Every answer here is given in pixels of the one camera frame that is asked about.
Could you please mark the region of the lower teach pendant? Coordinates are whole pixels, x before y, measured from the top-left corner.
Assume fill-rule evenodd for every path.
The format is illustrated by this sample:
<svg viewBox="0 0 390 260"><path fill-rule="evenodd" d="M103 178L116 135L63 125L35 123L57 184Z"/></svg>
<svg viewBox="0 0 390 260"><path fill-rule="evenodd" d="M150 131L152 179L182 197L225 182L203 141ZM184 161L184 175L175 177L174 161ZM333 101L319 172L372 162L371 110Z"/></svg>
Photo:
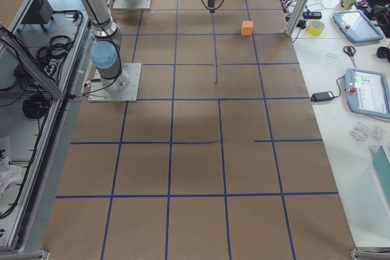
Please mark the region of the lower teach pendant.
<svg viewBox="0 0 390 260"><path fill-rule="evenodd" d="M352 112L389 119L389 87L384 73L349 68L344 80Z"/></svg>

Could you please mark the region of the orange foam block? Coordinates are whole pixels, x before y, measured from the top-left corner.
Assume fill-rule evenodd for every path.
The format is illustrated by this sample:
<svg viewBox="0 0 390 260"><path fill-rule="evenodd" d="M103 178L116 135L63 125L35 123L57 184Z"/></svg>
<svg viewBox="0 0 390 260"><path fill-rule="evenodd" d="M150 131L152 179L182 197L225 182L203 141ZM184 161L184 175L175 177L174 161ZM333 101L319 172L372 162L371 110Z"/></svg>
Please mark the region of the orange foam block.
<svg viewBox="0 0 390 260"><path fill-rule="evenodd" d="M252 36L254 33L254 22L244 20L241 25L241 35L242 36Z"/></svg>

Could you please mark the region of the teal board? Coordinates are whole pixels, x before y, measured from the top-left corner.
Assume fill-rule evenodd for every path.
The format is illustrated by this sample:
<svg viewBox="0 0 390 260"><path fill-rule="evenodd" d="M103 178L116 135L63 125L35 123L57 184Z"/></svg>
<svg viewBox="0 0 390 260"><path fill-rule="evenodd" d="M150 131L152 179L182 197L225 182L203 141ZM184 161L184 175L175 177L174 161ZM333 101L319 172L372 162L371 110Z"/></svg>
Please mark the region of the teal board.
<svg viewBox="0 0 390 260"><path fill-rule="evenodd" d="M378 148L376 154L374 155L372 163L379 179L381 188L385 194L387 201L389 202L390 167L388 157L386 156L386 152L382 146Z"/></svg>

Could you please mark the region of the upper teach pendant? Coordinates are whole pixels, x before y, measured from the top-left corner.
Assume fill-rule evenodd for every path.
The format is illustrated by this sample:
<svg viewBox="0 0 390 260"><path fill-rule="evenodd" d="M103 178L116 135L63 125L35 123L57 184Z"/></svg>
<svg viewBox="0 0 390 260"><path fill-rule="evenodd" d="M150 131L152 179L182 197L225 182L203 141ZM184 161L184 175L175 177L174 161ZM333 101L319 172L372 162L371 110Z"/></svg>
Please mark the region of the upper teach pendant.
<svg viewBox="0 0 390 260"><path fill-rule="evenodd" d="M385 37L381 30L359 10L334 13L333 20L340 31L354 43L379 41Z"/></svg>

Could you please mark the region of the black power adapter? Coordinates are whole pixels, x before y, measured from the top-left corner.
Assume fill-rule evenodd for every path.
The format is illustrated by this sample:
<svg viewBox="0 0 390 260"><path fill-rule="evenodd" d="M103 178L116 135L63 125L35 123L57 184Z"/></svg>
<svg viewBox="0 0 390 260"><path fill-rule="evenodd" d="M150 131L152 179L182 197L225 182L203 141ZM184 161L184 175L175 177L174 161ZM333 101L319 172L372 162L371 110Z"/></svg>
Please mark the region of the black power adapter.
<svg viewBox="0 0 390 260"><path fill-rule="evenodd" d="M310 97L310 101L312 102L326 102L333 100L335 98L334 94L331 91L324 91L313 93Z"/></svg>

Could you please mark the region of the teach pendant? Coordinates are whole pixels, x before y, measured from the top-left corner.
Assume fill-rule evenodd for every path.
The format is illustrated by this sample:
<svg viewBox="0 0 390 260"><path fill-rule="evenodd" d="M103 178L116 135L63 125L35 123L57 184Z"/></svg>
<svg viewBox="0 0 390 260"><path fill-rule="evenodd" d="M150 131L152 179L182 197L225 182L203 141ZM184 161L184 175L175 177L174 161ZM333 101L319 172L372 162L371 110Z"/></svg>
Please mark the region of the teach pendant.
<svg viewBox="0 0 390 260"><path fill-rule="evenodd" d="M340 31L354 43L379 41L385 37L381 30L359 10L334 13L333 20Z"/></svg>
<svg viewBox="0 0 390 260"><path fill-rule="evenodd" d="M344 80L352 112L389 119L389 87L384 73L349 68Z"/></svg>

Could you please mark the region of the yellow tape roll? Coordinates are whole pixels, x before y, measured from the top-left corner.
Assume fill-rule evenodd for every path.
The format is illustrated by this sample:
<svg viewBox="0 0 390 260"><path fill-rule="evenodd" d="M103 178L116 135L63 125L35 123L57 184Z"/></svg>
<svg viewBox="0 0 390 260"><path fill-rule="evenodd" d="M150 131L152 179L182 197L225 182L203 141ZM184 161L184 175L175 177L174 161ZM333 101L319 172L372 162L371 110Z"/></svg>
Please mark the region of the yellow tape roll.
<svg viewBox="0 0 390 260"><path fill-rule="evenodd" d="M314 37L319 37L324 30L325 30L325 23L320 21L319 19L314 19L310 21L307 27L307 32Z"/></svg>

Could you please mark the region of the black scissors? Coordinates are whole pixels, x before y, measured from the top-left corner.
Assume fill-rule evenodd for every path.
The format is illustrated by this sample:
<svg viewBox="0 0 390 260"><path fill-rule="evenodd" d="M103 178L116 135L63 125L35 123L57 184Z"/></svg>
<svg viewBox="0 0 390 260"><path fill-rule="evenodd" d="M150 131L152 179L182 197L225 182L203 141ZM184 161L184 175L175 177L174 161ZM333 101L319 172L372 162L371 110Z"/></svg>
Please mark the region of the black scissors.
<svg viewBox="0 0 390 260"><path fill-rule="evenodd" d="M343 51L345 54L349 56L353 67L356 68L355 57L354 57L356 53L356 49L353 46L344 46Z"/></svg>

